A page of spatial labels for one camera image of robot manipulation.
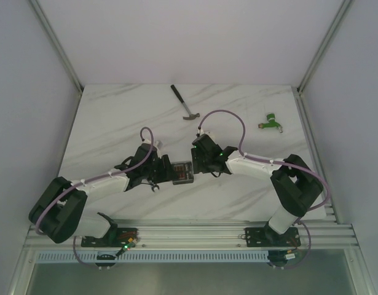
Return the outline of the green red plastic connector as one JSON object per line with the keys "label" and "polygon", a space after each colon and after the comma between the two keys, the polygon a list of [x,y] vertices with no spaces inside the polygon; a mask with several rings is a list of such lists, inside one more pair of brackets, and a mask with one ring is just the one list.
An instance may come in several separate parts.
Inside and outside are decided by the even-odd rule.
{"label": "green red plastic connector", "polygon": [[263,122],[263,123],[260,123],[258,124],[258,128],[259,129],[276,129],[278,130],[280,133],[283,133],[283,127],[280,123],[278,123],[276,121],[276,117],[275,117],[275,114],[274,113],[268,113],[266,114],[266,120],[267,122]]}

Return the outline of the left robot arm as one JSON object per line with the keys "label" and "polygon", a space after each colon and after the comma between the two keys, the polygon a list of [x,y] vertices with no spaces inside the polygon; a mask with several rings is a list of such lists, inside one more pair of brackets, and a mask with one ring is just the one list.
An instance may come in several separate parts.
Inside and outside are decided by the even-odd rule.
{"label": "left robot arm", "polygon": [[114,221],[104,213],[87,211],[86,203],[127,192],[143,181],[157,189],[160,183],[175,178],[169,157],[159,156],[156,147],[143,143],[135,155],[104,175],[83,181],[69,181],[62,176],[53,179],[28,219],[54,243],[72,236],[87,236],[94,237],[103,247],[110,247],[118,238]]}

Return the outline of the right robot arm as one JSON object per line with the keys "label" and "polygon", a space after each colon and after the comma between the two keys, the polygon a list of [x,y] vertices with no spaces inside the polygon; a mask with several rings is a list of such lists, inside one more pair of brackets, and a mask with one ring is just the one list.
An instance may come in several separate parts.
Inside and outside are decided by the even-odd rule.
{"label": "right robot arm", "polygon": [[262,245],[287,246],[296,235],[292,225],[305,216],[323,192],[323,183],[298,155],[272,160],[245,154],[237,147],[222,149],[205,133],[197,136],[192,145],[195,174],[244,175],[272,183],[280,206],[258,234],[251,234]]}

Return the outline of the black handled claw hammer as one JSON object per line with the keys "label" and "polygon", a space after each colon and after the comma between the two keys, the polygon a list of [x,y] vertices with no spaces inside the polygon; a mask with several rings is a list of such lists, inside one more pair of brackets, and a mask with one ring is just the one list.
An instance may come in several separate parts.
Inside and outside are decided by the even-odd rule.
{"label": "black handled claw hammer", "polygon": [[183,116],[183,120],[195,120],[196,118],[199,118],[200,114],[199,113],[192,113],[191,112],[191,110],[187,106],[186,102],[184,101],[183,97],[179,93],[179,91],[176,88],[176,86],[175,85],[171,85],[170,88],[172,89],[173,93],[175,94],[175,96],[177,97],[177,99],[179,100],[179,102],[182,104],[183,108],[187,112],[187,116]]}

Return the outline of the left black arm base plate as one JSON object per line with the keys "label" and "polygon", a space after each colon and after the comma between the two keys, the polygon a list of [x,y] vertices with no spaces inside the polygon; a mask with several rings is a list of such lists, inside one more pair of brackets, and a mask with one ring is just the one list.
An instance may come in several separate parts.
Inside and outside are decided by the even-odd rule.
{"label": "left black arm base plate", "polygon": [[81,247],[84,248],[120,248],[132,242],[138,236],[138,229],[124,227],[109,229],[101,238],[82,237]]}

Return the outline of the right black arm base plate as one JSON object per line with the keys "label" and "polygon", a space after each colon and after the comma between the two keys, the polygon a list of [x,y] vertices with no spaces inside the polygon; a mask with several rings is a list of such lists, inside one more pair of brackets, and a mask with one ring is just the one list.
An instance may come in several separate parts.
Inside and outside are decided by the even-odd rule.
{"label": "right black arm base plate", "polygon": [[301,246],[298,229],[290,227],[284,234],[278,234],[271,228],[247,227],[244,229],[243,238],[247,247],[252,248],[283,248]]}

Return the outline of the right aluminium corner post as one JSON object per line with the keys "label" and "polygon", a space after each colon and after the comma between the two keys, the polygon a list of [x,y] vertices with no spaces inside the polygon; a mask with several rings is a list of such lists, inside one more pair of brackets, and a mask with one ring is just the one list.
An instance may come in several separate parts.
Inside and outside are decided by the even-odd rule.
{"label": "right aluminium corner post", "polygon": [[332,22],[328,26],[328,29],[326,30],[326,33],[323,39],[321,40],[320,45],[317,48],[317,51],[315,52],[307,70],[305,71],[305,74],[303,75],[301,82],[299,83],[297,87],[298,94],[302,95],[305,89],[307,88],[307,86],[309,85],[322,59],[326,55],[334,38],[336,37],[338,31],[340,30],[344,19],[349,13],[349,10],[352,8],[353,3],[354,3],[354,0],[343,0],[341,2],[335,16],[333,17]]}

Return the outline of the aluminium corner post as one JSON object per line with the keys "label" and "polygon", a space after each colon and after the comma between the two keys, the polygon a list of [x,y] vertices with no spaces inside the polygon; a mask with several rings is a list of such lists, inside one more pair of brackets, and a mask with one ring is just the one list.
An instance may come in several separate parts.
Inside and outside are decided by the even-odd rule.
{"label": "aluminium corner post", "polygon": [[69,79],[73,83],[75,89],[77,92],[81,95],[84,91],[84,86],[80,82],[80,79],[70,62],[61,42],[59,41],[58,36],[55,33],[55,30],[53,29],[46,13],[44,12],[44,9],[42,8],[41,4],[37,0],[29,0],[28,4],[30,5],[31,10],[35,14],[39,24],[41,25],[43,31],[45,32],[53,50],[57,54],[60,63],[64,67]]}
{"label": "aluminium corner post", "polygon": [[340,30],[344,19],[349,13],[349,10],[352,8],[353,3],[354,3],[354,0],[343,0],[341,2],[335,16],[333,17],[332,22],[328,26],[328,29],[326,30],[326,33],[323,39],[321,40],[320,45],[317,48],[317,51],[315,52],[307,70],[305,71],[305,74],[303,75],[301,82],[299,83],[297,87],[298,94],[302,95],[305,89],[307,88],[307,86],[309,85],[322,59],[326,55],[334,38],[336,37],[338,31]]}

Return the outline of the aluminium front rail frame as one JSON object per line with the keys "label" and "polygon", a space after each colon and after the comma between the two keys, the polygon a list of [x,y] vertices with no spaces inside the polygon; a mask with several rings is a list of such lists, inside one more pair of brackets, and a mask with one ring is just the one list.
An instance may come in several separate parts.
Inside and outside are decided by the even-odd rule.
{"label": "aluminium front rail frame", "polygon": [[[353,226],[331,221],[306,221],[299,225],[302,248],[312,238],[315,250],[358,249]],[[263,227],[263,222],[245,221],[161,221],[123,220],[119,227],[138,229],[136,250],[240,250],[246,243],[240,237],[246,227]]]}

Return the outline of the left aluminium corner post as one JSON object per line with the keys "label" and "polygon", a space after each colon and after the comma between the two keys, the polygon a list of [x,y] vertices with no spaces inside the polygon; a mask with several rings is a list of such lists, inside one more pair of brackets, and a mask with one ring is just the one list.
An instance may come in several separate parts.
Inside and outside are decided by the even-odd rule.
{"label": "left aluminium corner post", "polygon": [[60,63],[64,67],[69,79],[73,83],[75,89],[77,92],[81,95],[84,91],[84,86],[80,82],[80,79],[70,62],[61,42],[59,41],[58,36],[55,33],[55,30],[53,29],[46,13],[44,12],[44,9],[42,8],[41,4],[37,0],[29,0],[28,4],[30,5],[31,10],[35,14],[39,24],[41,25],[43,31],[45,32],[53,50],[57,54]]}

